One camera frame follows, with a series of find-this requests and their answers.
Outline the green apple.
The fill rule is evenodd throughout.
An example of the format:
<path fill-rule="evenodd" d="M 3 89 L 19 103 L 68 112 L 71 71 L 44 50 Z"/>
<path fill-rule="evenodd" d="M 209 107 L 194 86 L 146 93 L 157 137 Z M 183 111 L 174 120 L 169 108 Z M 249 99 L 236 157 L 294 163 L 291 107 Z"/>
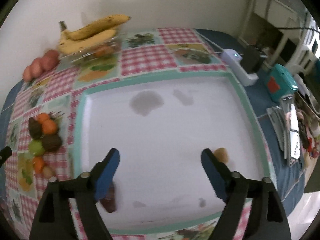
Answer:
<path fill-rule="evenodd" d="M 42 146 L 40 140 L 32 140 L 28 145 L 29 153 L 35 157 L 42 156 L 45 154 L 45 149 Z"/>

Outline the dark avocado top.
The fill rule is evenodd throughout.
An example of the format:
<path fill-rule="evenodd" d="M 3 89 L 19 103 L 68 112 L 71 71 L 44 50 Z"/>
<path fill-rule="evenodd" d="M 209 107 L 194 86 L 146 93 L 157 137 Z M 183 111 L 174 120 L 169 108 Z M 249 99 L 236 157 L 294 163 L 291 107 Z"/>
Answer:
<path fill-rule="evenodd" d="M 41 139 L 43 136 L 42 125 L 34 118 L 29 118 L 28 130 L 33 139 Z"/>

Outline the dark avocado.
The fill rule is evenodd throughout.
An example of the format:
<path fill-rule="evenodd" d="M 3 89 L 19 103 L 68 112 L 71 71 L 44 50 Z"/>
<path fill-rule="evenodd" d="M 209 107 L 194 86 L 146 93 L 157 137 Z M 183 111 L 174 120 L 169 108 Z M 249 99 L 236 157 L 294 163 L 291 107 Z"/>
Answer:
<path fill-rule="evenodd" d="M 116 211 L 116 188 L 114 182 L 111 183 L 106 196 L 99 200 L 108 213 Z"/>
<path fill-rule="evenodd" d="M 29 118 L 28 130 L 33 139 L 41 139 L 43 136 L 42 125 L 34 118 Z"/>
<path fill-rule="evenodd" d="M 62 145 L 62 139 L 58 134 L 48 134 L 42 137 L 41 143 L 46 152 L 56 152 Z"/>

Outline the brown kiwi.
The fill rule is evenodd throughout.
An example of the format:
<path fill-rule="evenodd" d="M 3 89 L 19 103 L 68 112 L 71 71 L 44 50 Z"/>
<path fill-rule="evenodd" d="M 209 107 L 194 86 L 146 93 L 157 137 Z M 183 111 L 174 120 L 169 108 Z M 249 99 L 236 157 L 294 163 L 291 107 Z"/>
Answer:
<path fill-rule="evenodd" d="M 42 175 L 44 178 L 46 178 L 47 180 L 49 180 L 50 178 L 55 176 L 54 171 L 49 167 L 49 166 L 45 166 L 42 169 Z"/>
<path fill-rule="evenodd" d="M 229 162 L 229 155 L 224 147 L 217 148 L 214 152 L 213 155 L 216 157 L 217 161 L 221 163 L 228 163 Z"/>

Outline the orange tangerine front pair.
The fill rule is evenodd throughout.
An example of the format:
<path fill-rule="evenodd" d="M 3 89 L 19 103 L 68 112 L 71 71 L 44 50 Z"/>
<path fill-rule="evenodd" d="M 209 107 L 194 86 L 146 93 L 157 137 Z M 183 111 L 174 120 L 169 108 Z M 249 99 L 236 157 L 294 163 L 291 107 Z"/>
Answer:
<path fill-rule="evenodd" d="M 42 123 L 42 133 L 44 135 L 52 135 L 58 132 L 57 123 L 52 119 L 47 119 Z"/>

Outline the orange tangerine back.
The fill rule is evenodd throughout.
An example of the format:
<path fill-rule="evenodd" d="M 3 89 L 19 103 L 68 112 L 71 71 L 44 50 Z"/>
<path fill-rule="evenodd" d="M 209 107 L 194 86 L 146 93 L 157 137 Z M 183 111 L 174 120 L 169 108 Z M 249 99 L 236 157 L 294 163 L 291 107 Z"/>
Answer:
<path fill-rule="evenodd" d="M 50 119 L 51 119 L 51 117 L 47 113 L 40 113 L 36 118 L 36 120 L 39 124 L 43 124 L 46 120 L 50 120 Z"/>

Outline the pink checkered fruit tablecloth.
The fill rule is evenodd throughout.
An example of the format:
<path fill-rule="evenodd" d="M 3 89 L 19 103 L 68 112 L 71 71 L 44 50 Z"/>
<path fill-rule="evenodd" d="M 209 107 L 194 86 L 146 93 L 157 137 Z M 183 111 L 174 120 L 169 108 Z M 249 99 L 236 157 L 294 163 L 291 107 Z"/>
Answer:
<path fill-rule="evenodd" d="M 141 31 L 120 41 L 119 50 L 102 66 L 83 67 L 61 60 L 53 70 L 31 83 L 21 81 L 11 89 L 1 112 L 1 145 L 8 145 L 13 151 L 1 169 L 1 199 L 2 209 L 9 211 L 10 223 L 21 238 L 29 236 L 37 204 L 47 185 L 42 176 L 33 172 L 27 156 L 31 140 L 28 119 L 41 112 L 53 112 L 62 120 L 62 146 L 57 153 L 46 155 L 44 161 L 60 179 L 71 178 L 75 168 L 72 147 L 76 116 L 83 92 L 140 75 L 163 77 L 190 72 L 228 77 L 252 120 L 264 172 L 276 179 L 253 102 L 227 62 L 209 46 L 210 34 L 209 30 L 187 28 Z"/>

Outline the left red apple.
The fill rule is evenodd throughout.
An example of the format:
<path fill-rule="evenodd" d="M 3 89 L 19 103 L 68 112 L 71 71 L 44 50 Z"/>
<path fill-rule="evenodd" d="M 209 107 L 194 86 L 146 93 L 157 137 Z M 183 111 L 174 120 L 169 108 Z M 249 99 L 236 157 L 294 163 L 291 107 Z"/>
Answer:
<path fill-rule="evenodd" d="M 23 80 L 24 82 L 30 82 L 32 79 L 31 66 L 27 66 L 23 72 Z"/>

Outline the middle red apple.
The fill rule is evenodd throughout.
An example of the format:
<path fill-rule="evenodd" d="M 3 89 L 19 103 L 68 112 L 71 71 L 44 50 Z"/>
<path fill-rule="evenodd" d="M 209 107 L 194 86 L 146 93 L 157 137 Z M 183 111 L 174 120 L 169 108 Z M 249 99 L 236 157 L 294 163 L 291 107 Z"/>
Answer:
<path fill-rule="evenodd" d="M 30 72 L 33 78 L 38 78 L 43 74 L 44 70 L 42 69 L 40 57 L 37 57 L 33 60 L 30 65 Z"/>

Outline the lower yellow banana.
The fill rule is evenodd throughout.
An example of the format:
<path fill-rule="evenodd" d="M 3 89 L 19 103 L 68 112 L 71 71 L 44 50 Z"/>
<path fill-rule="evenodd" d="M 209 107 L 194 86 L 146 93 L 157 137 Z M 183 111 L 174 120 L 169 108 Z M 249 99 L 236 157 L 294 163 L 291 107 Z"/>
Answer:
<path fill-rule="evenodd" d="M 61 32 L 57 48 L 59 52 L 65 55 L 70 55 L 79 51 L 83 51 L 87 48 L 97 46 L 105 41 L 109 41 L 110 39 L 115 37 L 116 34 L 116 29 L 107 29 L 83 40 L 73 40 L 69 37 L 69 31 L 64 30 Z"/>

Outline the yellow banana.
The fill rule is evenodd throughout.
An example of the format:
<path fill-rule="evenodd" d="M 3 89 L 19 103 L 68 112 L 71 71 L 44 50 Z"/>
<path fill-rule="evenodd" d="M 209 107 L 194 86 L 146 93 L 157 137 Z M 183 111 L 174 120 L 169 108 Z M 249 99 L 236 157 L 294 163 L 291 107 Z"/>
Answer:
<path fill-rule="evenodd" d="M 83 51 L 87 48 L 97 46 L 105 41 L 109 41 L 110 39 L 115 37 L 116 34 L 116 29 L 107 29 L 83 40 L 73 40 L 69 37 L 69 31 L 64 30 L 61 32 L 57 48 L 59 52 L 65 55 L 70 55 L 79 51 Z"/>
<path fill-rule="evenodd" d="M 59 24 L 61 31 L 64 31 L 68 38 L 78 41 L 92 37 L 102 31 L 111 29 L 118 25 L 124 24 L 129 20 L 131 20 L 131 16 L 123 14 L 109 15 L 104 18 L 100 18 L 96 21 L 93 21 L 90 24 L 76 31 L 69 31 L 64 21 L 60 21 Z"/>

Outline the clear plastic fruit container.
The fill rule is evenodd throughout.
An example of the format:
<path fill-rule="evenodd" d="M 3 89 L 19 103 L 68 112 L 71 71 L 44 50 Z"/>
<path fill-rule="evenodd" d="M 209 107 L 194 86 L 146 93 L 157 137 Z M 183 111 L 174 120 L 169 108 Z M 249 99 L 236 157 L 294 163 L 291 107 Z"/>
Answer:
<path fill-rule="evenodd" d="M 92 61 L 108 59 L 121 51 L 121 37 L 115 36 L 97 45 L 79 50 L 69 55 L 61 54 L 60 60 L 63 63 L 84 66 Z"/>

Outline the tangerine inside container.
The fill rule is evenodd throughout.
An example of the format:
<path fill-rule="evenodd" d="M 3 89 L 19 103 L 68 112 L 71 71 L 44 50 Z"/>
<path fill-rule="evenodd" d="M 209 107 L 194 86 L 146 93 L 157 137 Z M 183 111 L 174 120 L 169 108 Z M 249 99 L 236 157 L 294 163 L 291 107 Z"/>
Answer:
<path fill-rule="evenodd" d="M 111 46 L 102 45 L 96 49 L 94 55 L 95 57 L 103 57 L 107 55 L 112 55 L 113 53 L 114 53 L 114 49 Z"/>

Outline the white power strip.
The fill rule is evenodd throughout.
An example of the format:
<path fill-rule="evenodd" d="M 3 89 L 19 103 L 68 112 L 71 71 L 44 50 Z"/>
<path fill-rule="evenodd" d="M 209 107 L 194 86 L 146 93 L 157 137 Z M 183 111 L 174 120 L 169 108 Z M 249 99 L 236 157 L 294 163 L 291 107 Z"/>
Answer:
<path fill-rule="evenodd" d="M 225 49 L 221 54 L 221 59 L 229 66 L 236 78 L 244 87 L 254 85 L 259 77 L 257 74 L 248 74 L 241 66 L 242 56 L 233 49 Z"/>

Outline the upper yellow banana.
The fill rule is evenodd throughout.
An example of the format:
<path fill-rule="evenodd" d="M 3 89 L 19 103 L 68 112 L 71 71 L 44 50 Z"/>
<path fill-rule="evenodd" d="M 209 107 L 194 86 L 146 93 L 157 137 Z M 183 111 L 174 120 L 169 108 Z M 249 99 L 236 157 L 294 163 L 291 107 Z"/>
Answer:
<path fill-rule="evenodd" d="M 92 37 L 102 31 L 111 29 L 118 25 L 124 24 L 129 20 L 131 20 L 131 16 L 123 14 L 109 15 L 104 18 L 100 18 L 96 21 L 93 21 L 90 24 L 76 31 L 69 31 L 64 21 L 60 21 L 59 24 L 61 31 L 64 31 L 68 38 L 78 41 Z"/>

